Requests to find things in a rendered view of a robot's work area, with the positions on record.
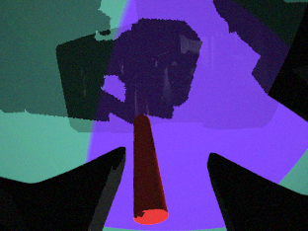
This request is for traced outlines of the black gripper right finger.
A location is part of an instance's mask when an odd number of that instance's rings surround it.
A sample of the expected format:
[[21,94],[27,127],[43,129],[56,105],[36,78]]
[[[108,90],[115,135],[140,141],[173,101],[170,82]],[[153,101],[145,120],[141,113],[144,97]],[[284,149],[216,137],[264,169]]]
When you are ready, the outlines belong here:
[[308,195],[209,152],[208,175],[226,231],[308,231]]

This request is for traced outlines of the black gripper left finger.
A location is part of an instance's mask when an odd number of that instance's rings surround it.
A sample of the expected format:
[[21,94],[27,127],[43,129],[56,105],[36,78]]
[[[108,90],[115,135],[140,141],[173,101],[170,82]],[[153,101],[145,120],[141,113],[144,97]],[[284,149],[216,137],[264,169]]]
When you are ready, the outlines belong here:
[[103,231],[126,162],[119,146],[38,183],[0,178],[0,225],[13,231]]

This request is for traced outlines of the dark red peg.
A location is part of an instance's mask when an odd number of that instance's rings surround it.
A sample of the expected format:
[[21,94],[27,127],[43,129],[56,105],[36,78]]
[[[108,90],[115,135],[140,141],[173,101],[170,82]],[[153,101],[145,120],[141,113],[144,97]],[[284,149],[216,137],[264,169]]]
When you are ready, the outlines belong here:
[[133,186],[135,222],[154,225],[169,217],[150,120],[146,115],[136,116],[134,120]]

